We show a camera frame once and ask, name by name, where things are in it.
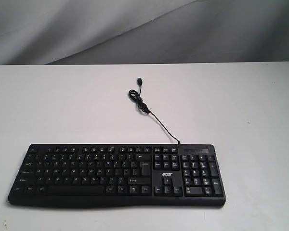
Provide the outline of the grey backdrop cloth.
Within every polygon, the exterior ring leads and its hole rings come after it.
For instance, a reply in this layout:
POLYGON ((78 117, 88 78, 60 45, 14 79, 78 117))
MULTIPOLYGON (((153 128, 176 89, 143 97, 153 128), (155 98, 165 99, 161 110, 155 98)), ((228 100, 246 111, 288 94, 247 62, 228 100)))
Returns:
POLYGON ((289 0, 0 0, 0 65, 289 61, 289 0))

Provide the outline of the black acer keyboard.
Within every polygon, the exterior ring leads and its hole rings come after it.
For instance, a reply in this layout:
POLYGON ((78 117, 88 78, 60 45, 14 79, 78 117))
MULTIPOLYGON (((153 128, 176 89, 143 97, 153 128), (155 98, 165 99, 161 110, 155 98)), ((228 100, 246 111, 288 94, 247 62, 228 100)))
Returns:
POLYGON ((55 208, 221 207, 226 195, 210 144, 33 144, 8 201, 55 208))

